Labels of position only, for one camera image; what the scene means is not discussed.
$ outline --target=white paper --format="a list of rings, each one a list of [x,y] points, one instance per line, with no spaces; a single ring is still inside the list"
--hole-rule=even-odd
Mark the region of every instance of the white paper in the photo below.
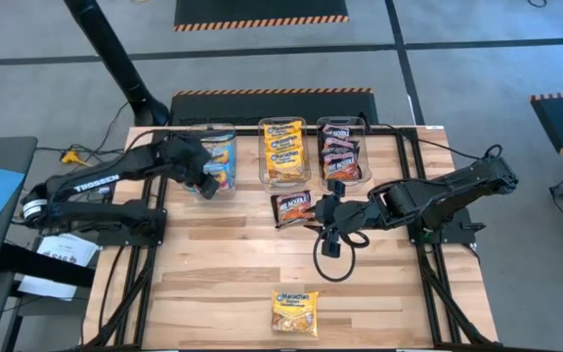
[[[92,242],[83,240],[72,234],[62,234],[43,239],[38,253],[60,259],[79,266],[86,266],[98,247]],[[56,297],[70,301],[75,295],[76,287],[53,282],[51,280],[23,277],[19,290],[26,293]]]

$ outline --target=cylindrical container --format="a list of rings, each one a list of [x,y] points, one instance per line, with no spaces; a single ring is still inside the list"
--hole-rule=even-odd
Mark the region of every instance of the cylindrical container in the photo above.
[[[229,123],[200,124],[191,127],[189,132],[197,136],[212,155],[203,166],[203,172],[219,182],[219,189],[212,199],[232,198],[236,193],[236,128]],[[198,194],[194,188],[185,188]]]
[[[319,175],[321,188],[328,180],[341,181],[348,191],[359,189],[370,180],[367,126],[358,117],[321,117],[317,121]]]
[[[263,118],[258,134],[259,174],[266,192],[303,191],[312,176],[305,120],[301,117]]]

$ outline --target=black pole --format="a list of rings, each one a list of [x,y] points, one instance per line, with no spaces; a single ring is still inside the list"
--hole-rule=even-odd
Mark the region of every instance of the black pole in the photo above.
[[[417,137],[417,131],[413,131],[414,136]],[[416,138],[410,139],[411,150],[414,155],[414,163],[416,165],[416,173],[418,178],[426,180],[427,174],[425,173],[425,167],[422,162],[422,153],[420,152],[420,144]],[[447,266],[445,265],[445,256],[442,252],[442,246],[437,244],[431,245],[434,252],[434,260],[436,261],[436,269],[438,270],[438,280],[442,284],[443,288],[448,294],[451,294],[451,286],[449,285],[449,276],[447,274]],[[451,335],[451,341],[454,343],[460,343],[461,337],[459,336],[459,329],[457,328],[457,322],[451,312],[447,311],[447,322],[449,323],[449,334]]]
[[[64,0],[134,111],[136,126],[163,126],[168,108],[149,92],[97,0]]]
[[[154,133],[153,141],[160,141],[166,137],[164,133]],[[166,188],[168,178],[166,176],[160,177],[159,186],[157,188],[157,196],[155,197],[155,209],[164,209],[164,200],[166,199]],[[150,186],[143,190],[143,198],[147,201],[150,199],[151,194],[151,181]],[[155,256],[157,255],[157,247],[153,246],[147,250],[147,257],[151,261],[152,267],[155,265]],[[153,271],[150,272],[149,281],[143,286],[141,292],[140,306],[138,307],[138,318],[136,320],[136,329],[134,330],[134,343],[143,344],[143,336],[145,335],[145,326],[147,324],[147,311],[149,310],[149,300],[152,295],[152,278]]]
[[[403,173],[403,178],[410,178],[410,166],[408,165],[408,154],[406,153],[406,145],[401,134],[395,135],[397,141],[397,152],[399,154],[399,161],[401,162],[401,172]],[[413,226],[408,226],[408,231],[414,231]],[[418,267],[421,268],[422,257],[425,255],[425,248],[421,242],[414,244],[416,247],[416,257],[418,258]],[[434,301],[434,295],[431,291],[431,286],[422,277],[422,269],[420,269],[421,281],[422,281],[422,292],[425,298],[425,306],[427,308],[427,316],[429,318],[429,329],[431,330],[431,340],[434,346],[438,345],[442,341],[442,336],[440,334],[440,328],[438,325],[438,314],[436,313],[436,302]]]

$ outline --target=noodle packet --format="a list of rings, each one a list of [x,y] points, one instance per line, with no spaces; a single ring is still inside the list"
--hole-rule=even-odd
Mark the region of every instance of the noodle packet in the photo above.
[[[358,156],[354,153],[325,155],[323,174],[326,180],[357,180],[360,178]]]
[[[266,153],[266,168],[271,179],[287,181],[303,174],[303,149]]]
[[[273,138],[285,136],[301,131],[301,121],[293,121],[285,124],[265,124],[264,139],[269,141]]]
[[[318,292],[282,293],[273,291],[273,331],[318,335]]]
[[[271,196],[273,215],[276,229],[290,224],[311,221],[314,215],[307,210],[310,208],[310,191],[303,191],[291,195]]]
[[[301,142],[301,132],[294,132],[287,135],[271,138],[266,140],[266,150],[267,152],[283,152],[294,149],[303,150],[303,144]]]
[[[348,126],[337,126],[327,124],[323,128],[323,133],[329,137],[336,137],[339,139],[347,139],[351,137],[351,131]]]

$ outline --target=black metal frame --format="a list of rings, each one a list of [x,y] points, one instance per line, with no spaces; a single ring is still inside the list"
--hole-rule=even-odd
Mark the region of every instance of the black metal frame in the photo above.
[[[239,130],[239,136],[253,136],[257,134],[257,128],[249,130]],[[411,142],[411,151],[414,156],[414,165],[417,177],[426,178],[422,155],[420,152],[420,144],[417,140],[416,128],[391,128],[389,126],[372,126],[369,135],[377,136],[393,136],[397,143],[397,152],[399,161],[401,163],[402,175],[404,178],[411,177],[410,166],[408,165],[408,154],[406,152],[405,139]],[[163,138],[163,134],[153,134],[153,138]],[[142,191],[142,199],[149,201],[151,194],[152,181],[145,182]],[[159,182],[159,189],[157,193],[156,208],[164,206],[166,197],[167,179],[161,178]],[[416,254],[418,257],[418,267],[421,274],[421,281],[423,287],[423,295],[427,309],[427,316],[429,320],[429,327],[432,335],[432,342],[434,349],[447,349],[451,351],[501,351],[501,352],[525,352],[525,351],[541,351],[532,349],[521,349],[503,347],[500,343],[491,342],[485,338],[475,327],[467,320],[463,312],[459,309],[453,298],[451,297],[451,288],[449,285],[449,278],[445,265],[444,254],[442,252],[442,245],[438,243],[431,243],[433,249],[434,261],[436,263],[437,273],[433,271],[429,264],[425,252],[425,243],[423,241],[422,231],[419,227],[411,225],[408,228],[411,244],[415,246]],[[125,288],[123,292],[123,301],[114,311],[114,314],[108,320],[106,327],[108,330],[100,331],[100,334],[87,343],[84,351],[110,351],[110,350],[142,350],[143,336],[145,333],[145,324],[147,320],[147,313],[149,310],[149,300],[152,285],[152,271],[157,252],[156,246],[148,247],[147,258],[145,264],[141,268],[140,273],[137,275],[138,261],[141,256],[141,248],[133,246],[130,254],[129,266],[127,276],[125,279]],[[449,322],[449,332],[451,342],[445,342],[442,339],[440,324],[438,321],[438,314],[436,311],[436,304],[433,296],[433,290],[440,296],[445,304],[446,314]],[[134,330],[134,341],[131,344],[123,344],[127,317],[129,308],[138,295],[140,296],[140,305],[138,308],[138,315],[136,318],[136,326]],[[472,344],[461,343],[459,330],[462,330]],[[106,346],[109,342],[111,335],[116,332],[114,345]]]

